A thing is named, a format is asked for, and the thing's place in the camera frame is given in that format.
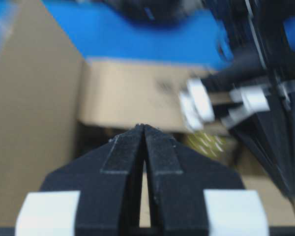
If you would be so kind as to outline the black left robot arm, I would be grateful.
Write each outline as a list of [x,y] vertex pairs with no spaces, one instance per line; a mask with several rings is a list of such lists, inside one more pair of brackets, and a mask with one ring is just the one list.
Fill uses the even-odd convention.
[[295,0],[110,0],[138,23],[172,24],[209,10],[226,31],[230,65],[190,78],[179,93],[185,125],[219,119],[295,200]]

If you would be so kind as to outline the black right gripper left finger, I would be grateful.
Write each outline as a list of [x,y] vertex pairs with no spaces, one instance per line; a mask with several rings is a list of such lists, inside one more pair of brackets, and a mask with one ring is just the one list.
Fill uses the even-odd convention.
[[138,224],[144,126],[46,175],[27,194],[18,236],[125,236]]

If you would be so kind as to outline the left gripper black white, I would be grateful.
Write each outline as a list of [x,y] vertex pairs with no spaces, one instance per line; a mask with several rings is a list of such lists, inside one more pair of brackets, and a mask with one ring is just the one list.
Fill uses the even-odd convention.
[[200,79],[189,79],[178,94],[188,130],[203,130],[221,120],[255,155],[270,179],[288,199],[295,199],[295,111],[275,112],[270,97],[290,103],[295,80],[274,86],[259,84],[209,93]]

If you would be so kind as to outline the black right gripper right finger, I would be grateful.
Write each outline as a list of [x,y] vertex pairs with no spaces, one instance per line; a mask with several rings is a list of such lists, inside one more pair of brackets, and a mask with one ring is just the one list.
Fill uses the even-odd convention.
[[239,174],[144,126],[151,222],[162,236],[267,236],[259,195]]

